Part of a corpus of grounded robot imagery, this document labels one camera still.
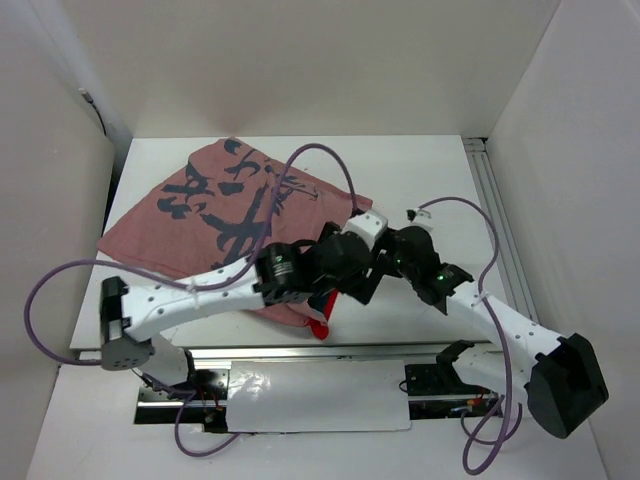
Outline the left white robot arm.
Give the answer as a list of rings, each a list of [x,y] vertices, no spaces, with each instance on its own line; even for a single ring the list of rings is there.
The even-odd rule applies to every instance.
[[[184,288],[108,278],[101,286],[100,366],[136,369],[172,397],[187,398],[197,387],[192,356],[163,331],[231,311],[303,305],[338,291],[366,274],[386,227],[371,213],[358,215],[316,243],[273,243],[254,263],[241,259],[189,277]]]

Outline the pink and red pillowcase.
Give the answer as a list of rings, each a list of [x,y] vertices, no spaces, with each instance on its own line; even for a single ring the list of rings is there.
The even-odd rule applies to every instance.
[[[316,240],[328,222],[344,225],[371,199],[305,173],[235,139],[218,140],[188,157],[98,241],[120,263],[172,279],[219,269],[250,255],[266,214],[265,240]]]

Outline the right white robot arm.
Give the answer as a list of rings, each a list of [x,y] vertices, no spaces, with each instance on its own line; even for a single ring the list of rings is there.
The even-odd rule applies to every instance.
[[[582,335],[549,330],[480,289],[460,267],[444,263],[427,229],[410,225],[391,235],[393,263],[418,298],[501,348],[480,353],[458,341],[442,352],[436,379],[448,392],[466,384],[493,391],[512,387],[547,433],[567,438],[609,398],[592,344]]]

